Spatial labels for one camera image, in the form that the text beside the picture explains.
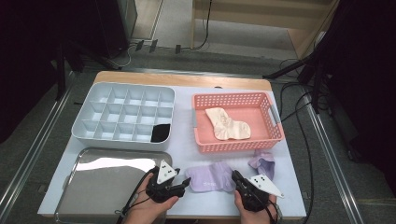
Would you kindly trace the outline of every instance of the purple sock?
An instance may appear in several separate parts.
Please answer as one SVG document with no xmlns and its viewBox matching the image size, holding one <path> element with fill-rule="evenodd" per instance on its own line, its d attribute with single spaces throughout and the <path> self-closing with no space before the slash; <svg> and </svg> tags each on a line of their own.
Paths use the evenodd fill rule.
<svg viewBox="0 0 396 224">
<path fill-rule="evenodd" d="M 267 175 L 270 180 L 274 179 L 275 160 L 271 152 L 256 149 L 254 157 L 250 159 L 248 164 L 257 169 L 259 175 Z"/>
<path fill-rule="evenodd" d="M 233 191 L 232 173 L 233 170 L 226 162 L 218 161 L 207 166 L 191 167 L 186 170 L 186 177 L 191 177 L 190 186 L 197 192 L 222 189 Z"/>
</svg>

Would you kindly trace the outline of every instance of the metal tray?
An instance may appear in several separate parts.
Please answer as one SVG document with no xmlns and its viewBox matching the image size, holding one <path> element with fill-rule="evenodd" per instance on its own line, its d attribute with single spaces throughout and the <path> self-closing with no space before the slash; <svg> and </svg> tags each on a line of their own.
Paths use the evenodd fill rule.
<svg viewBox="0 0 396 224">
<path fill-rule="evenodd" d="M 165 152 L 88 147 L 79 153 L 55 211 L 58 223 L 116 223 L 142 176 Z"/>
</svg>

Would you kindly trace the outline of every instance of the person's right hand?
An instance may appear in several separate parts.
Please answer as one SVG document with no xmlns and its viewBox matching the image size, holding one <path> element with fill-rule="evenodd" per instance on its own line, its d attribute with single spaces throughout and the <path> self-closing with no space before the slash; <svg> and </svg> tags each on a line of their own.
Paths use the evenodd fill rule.
<svg viewBox="0 0 396 224">
<path fill-rule="evenodd" d="M 276 196 L 270 194 L 269 200 L 275 204 L 276 203 Z M 238 190 L 234 192 L 234 202 L 236 207 L 239 210 L 239 213 L 241 215 L 241 224 L 270 224 L 270 218 L 268 216 L 267 211 L 265 209 L 262 209 L 260 212 L 251 212 L 248 211 L 244 208 L 244 205 L 242 204 L 242 197 L 239 194 Z M 277 213 L 276 209 L 272 204 L 268 205 L 268 210 L 270 211 L 272 217 L 274 220 L 276 220 Z"/>
</svg>

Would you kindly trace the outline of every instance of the folded cloth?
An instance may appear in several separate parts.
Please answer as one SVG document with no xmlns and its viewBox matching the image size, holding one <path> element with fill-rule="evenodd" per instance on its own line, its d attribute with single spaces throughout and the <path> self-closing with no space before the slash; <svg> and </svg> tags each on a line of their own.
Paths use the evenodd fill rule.
<svg viewBox="0 0 396 224">
<path fill-rule="evenodd" d="M 223 108 L 208 108 L 205 112 L 212 122 L 217 139 L 247 139 L 250 137 L 251 130 L 248 124 L 244 121 L 231 119 Z"/>
<path fill-rule="evenodd" d="M 233 170 L 224 161 L 211 165 L 195 166 L 186 170 L 186 177 L 191 177 L 190 186 L 197 192 L 225 190 L 233 191 L 234 182 L 231 178 Z"/>
<path fill-rule="evenodd" d="M 270 180 L 274 179 L 275 160 L 271 152 L 265 149 L 256 149 L 248 164 L 257 169 L 259 175 L 266 175 Z"/>
</svg>

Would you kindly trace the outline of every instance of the wooden desk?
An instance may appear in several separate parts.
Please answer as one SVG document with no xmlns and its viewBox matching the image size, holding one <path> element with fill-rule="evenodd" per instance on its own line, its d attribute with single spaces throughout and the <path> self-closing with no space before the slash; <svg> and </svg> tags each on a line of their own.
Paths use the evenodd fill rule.
<svg viewBox="0 0 396 224">
<path fill-rule="evenodd" d="M 166 150 L 166 152 L 173 158 L 173 165 L 181 169 L 181 173 L 176 177 L 175 182 L 178 183 L 180 181 L 178 178 L 183 177 L 184 170 L 188 167 L 196 166 L 198 164 L 210 164 L 215 160 L 225 160 L 229 162 L 230 166 L 242 173 L 245 173 L 245 175 L 253 176 L 256 173 L 254 169 L 248 167 L 248 159 L 252 156 L 251 151 L 217 155 L 203 155 L 199 153 L 196 143 L 193 140 L 193 135 L 186 134 L 188 130 L 192 130 L 192 124 L 183 121 L 192 120 L 192 118 L 189 118 L 192 114 L 191 106 L 188 103 L 188 101 L 191 100 L 191 93 L 187 92 L 191 89 L 185 87 L 199 87 L 193 88 L 194 91 L 228 91 L 227 89 L 246 89 L 271 92 L 269 81 L 263 79 L 234 77 L 203 77 L 196 76 L 194 74 L 191 74 L 191 76 L 182 76 L 171 74 L 100 72 L 94 82 L 102 81 L 146 85 L 167 85 L 174 87 L 177 92 L 178 103 L 177 111 L 175 111 L 174 114 L 175 123 L 173 124 L 172 136 L 184 135 L 183 138 L 178 138 L 177 140 L 172 138 L 174 140 L 170 142 L 170 146 Z M 221 86 L 224 90 L 214 89 L 214 87 L 217 86 Z M 57 204 L 61 200 L 63 194 L 64 181 L 67 176 L 70 175 L 70 171 L 75 164 L 79 152 L 85 147 L 87 146 L 79 142 L 76 137 L 72 136 L 70 138 L 49 184 L 46 196 L 37 212 L 39 215 L 46 217 L 52 217 L 54 215 Z M 275 180 L 275 183 L 279 183 L 281 188 L 286 192 L 286 200 L 282 199 L 278 201 L 281 209 L 285 209 L 282 210 L 284 218 L 298 219 L 304 217 L 304 203 L 291 162 L 286 139 L 276 144 L 272 150 L 274 157 L 276 158 L 277 167 L 279 167 L 276 169 L 276 176 L 278 176 L 278 179 Z M 221 223 L 219 219 L 227 219 L 225 223 L 237 222 L 238 213 L 236 207 L 233 205 L 232 194 L 224 191 L 211 191 L 203 194 L 193 193 L 190 189 L 187 189 L 187 191 L 188 192 L 185 196 L 168 211 L 168 218 L 197 218 L 205 219 L 208 223 L 211 223 L 210 220 L 213 219 L 216 219 L 216 223 Z M 192 203 L 200 204 L 201 206 L 189 206 Z"/>
<path fill-rule="evenodd" d="M 207 19 L 210 0 L 192 0 L 191 48 L 196 19 Z M 289 28 L 297 57 L 312 49 L 332 21 L 339 0 L 213 0 L 210 21 L 230 21 Z"/>
</svg>

